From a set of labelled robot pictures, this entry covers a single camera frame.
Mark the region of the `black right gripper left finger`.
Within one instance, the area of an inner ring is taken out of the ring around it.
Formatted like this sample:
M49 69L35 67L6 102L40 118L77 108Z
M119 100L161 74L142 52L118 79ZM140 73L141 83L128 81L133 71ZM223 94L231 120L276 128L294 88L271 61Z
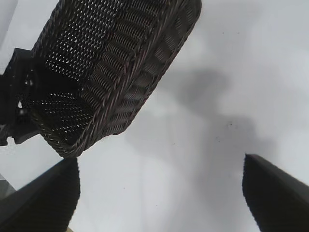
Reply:
M65 232L80 198L77 158L61 160L0 202L2 232Z

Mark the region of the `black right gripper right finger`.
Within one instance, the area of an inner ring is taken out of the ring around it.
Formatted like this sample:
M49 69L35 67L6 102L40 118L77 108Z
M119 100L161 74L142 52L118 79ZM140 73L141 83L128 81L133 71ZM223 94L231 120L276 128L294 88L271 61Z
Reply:
M263 157L245 155L242 192L260 231L309 230L309 187Z

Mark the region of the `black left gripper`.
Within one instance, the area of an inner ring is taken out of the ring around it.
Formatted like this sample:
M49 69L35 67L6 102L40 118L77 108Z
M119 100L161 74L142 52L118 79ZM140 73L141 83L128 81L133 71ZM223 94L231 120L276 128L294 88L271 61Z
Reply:
M79 84L64 74L34 66L29 50L16 48L0 75L0 145L7 146L9 137L19 145L39 134L32 122L27 103L56 97L76 97Z

